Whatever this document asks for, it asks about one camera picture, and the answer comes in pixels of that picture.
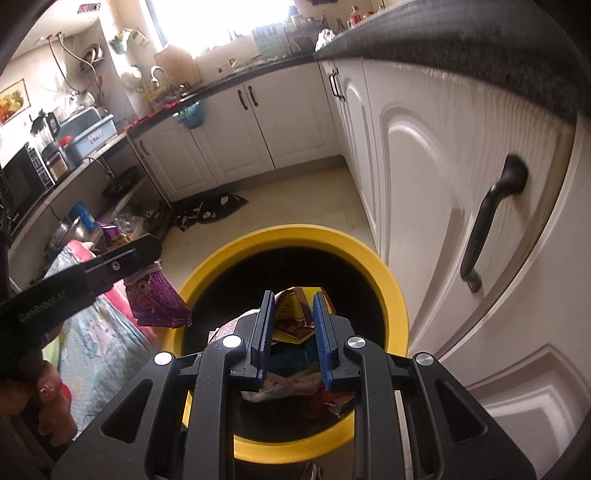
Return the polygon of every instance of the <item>cabinet door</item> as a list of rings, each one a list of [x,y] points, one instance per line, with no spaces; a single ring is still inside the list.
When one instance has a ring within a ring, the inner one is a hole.
[[[275,169],[243,85],[202,104],[205,121],[191,133],[219,185]]]
[[[361,60],[336,62],[337,86],[343,95],[345,125],[348,129],[354,179],[361,202],[380,251],[378,164],[375,152],[374,125]]]
[[[138,151],[170,200],[181,200],[217,186],[189,130],[168,118],[142,134]]]
[[[317,63],[268,73],[245,87],[276,168],[339,154]]]
[[[591,406],[591,122],[579,116],[556,207],[493,308],[443,365],[529,457],[538,478]]]
[[[335,82],[339,81],[339,78],[336,75],[336,65],[332,60],[325,60],[320,63],[320,66],[322,67],[324,73],[324,89],[329,99],[330,113],[335,125],[335,133],[337,144],[339,146],[339,152],[345,158],[347,165],[349,166],[349,170],[353,174],[354,170],[351,165],[351,151],[349,145],[349,127],[346,123],[347,120],[345,117],[345,106],[343,99],[338,97],[338,95],[341,95],[340,92],[343,90],[342,87],[339,87],[338,83],[335,86]]]
[[[491,308],[533,249],[562,185],[573,129],[500,88],[417,66],[363,63],[386,182],[386,261],[410,322],[410,353],[441,356]],[[507,154],[529,169],[499,205],[476,263],[459,275],[480,203]]]

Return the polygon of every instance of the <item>blue container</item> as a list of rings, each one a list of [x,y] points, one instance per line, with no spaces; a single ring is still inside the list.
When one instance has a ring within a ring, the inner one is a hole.
[[[182,110],[176,115],[177,122],[188,128],[189,130],[195,130],[203,125],[205,121],[205,112],[201,106],[201,102],[197,102],[188,106],[185,110]]]
[[[68,213],[68,217],[70,217],[70,220],[76,220],[80,217],[80,221],[86,228],[88,228],[89,232],[98,225],[92,214],[88,211],[88,208],[86,208],[82,202],[78,202],[72,207]]]
[[[113,123],[113,114],[110,114],[77,135],[66,147],[66,155],[78,166],[89,154],[105,145],[115,135],[117,130]]]

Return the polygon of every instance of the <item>granite countertop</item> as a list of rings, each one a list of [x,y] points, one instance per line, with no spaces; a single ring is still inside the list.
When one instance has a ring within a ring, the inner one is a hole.
[[[574,124],[578,112],[591,115],[591,46],[575,42],[563,26],[534,0],[411,0],[369,17],[315,54],[271,61],[197,87],[129,134],[137,137],[196,101],[251,78],[339,58],[400,61],[467,75]]]

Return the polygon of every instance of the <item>human hand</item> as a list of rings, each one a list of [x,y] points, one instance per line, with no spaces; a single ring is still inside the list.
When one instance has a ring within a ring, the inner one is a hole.
[[[66,398],[61,386],[61,377],[56,367],[45,361],[36,381],[0,382],[0,414],[17,415],[27,406],[29,399],[39,395],[42,403],[39,434],[52,435],[50,443],[53,447],[62,445],[75,437],[77,427],[70,415],[70,400]]]

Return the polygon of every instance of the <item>window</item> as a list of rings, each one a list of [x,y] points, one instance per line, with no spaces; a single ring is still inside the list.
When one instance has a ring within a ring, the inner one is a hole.
[[[287,20],[293,0],[147,0],[147,5],[162,44],[197,56],[255,27]]]

